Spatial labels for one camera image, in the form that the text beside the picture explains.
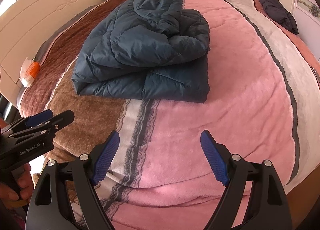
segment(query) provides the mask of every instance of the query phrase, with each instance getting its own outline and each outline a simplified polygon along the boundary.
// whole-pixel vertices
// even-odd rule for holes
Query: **bed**
[[[56,148],[46,159],[69,161],[90,151],[116,129],[122,143],[106,179],[96,189],[116,229],[178,229],[182,222],[186,229],[203,229],[223,191],[204,162],[200,145],[195,145],[203,129],[209,129],[217,141],[247,160],[271,159],[286,193],[303,184],[320,163],[320,119],[316,115],[320,93],[315,76],[320,66],[299,38],[273,23],[258,0],[212,0],[211,8],[197,4],[201,0],[184,0],[185,8],[200,11],[219,34],[210,35],[209,54],[225,56],[216,59],[208,55],[208,70],[214,75],[209,78],[211,91],[206,104],[79,97],[70,79],[82,43],[123,1],[20,0],[0,18],[1,93],[24,116],[46,108],[54,113],[69,108],[75,112],[75,122],[57,135]],[[295,0],[280,1],[294,13]],[[220,41],[221,36],[234,32],[232,25],[213,13],[221,9],[228,10],[239,30],[252,36],[254,43],[248,48],[260,45],[250,54],[242,48],[247,58],[234,58],[238,48]],[[26,57],[34,58],[54,32],[57,34],[48,42],[50,50],[39,59],[42,71],[38,79],[27,91],[21,90],[22,62]],[[233,36],[243,44],[241,36]],[[78,222],[84,223],[71,185],[69,195]],[[124,213],[131,216],[123,219]],[[241,213],[235,224],[241,221]],[[159,217],[162,224],[155,226],[153,222]]]

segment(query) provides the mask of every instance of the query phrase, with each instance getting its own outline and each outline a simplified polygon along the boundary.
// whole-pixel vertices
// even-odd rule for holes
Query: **blue gripper pad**
[[[97,185],[98,182],[102,181],[110,167],[110,164],[119,148],[120,136],[119,133],[113,131],[108,139],[105,141],[105,146],[94,164],[94,171],[92,177],[92,183]]]
[[[29,117],[29,119],[26,121],[26,127],[36,127],[40,123],[43,123],[53,117],[52,110],[48,109],[41,113],[38,113],[34,116]]]
[[[222,182],[224,186],[228,186],[230,179],[228,177],[227,165],[223,161],[206,131],[201,133],[200,144],[205,156],[207,157],[214,176],[218,181]]]

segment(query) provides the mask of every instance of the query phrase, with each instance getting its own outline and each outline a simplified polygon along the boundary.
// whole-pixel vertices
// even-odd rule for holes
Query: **plastic bag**
[[[30,87],[40,71],[39,62],[26,59],[20,70],[20,81],[24,87]]]

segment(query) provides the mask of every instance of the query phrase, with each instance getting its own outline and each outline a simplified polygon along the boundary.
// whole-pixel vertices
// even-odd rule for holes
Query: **hand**
[[[22,188],[20,191],[20,196],[24,200],[30,201],[33,192],[33,181],[30,174],[31,166],[29,163],[24,165],[24,170],[24,173],[18,179],[18,185]],[[12,207],[10,206],[10,201],[18,200],[19,196],[7,185],[0,183],[0,199],[7,209],[12,209]]]

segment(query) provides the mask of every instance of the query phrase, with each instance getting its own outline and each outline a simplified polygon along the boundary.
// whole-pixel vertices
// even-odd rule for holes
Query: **metal screw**
[[[239,161],[239,160],[241,160],[241,157],[240,157],[238,154],[233,154],[233,155],[232,155],[232,159],[233,159],[234,161]]]
[[[265,161],[264,161],[264,164],[265,164],[266,166],[268,166],[268,167],[271,167],[271,165],[272,165],[272,163],[271,163],[270,160],[265,160]]]
[[[88,155],[88,154],[82,154],[82,155],[80,156],[80,159],[81,159],[82,161],[86,161],[88,158],[89,158],[89,155]]]
[[[53,166],[55,163],[56,163],[55,160],[49,160],[47,164],[48,166]]]

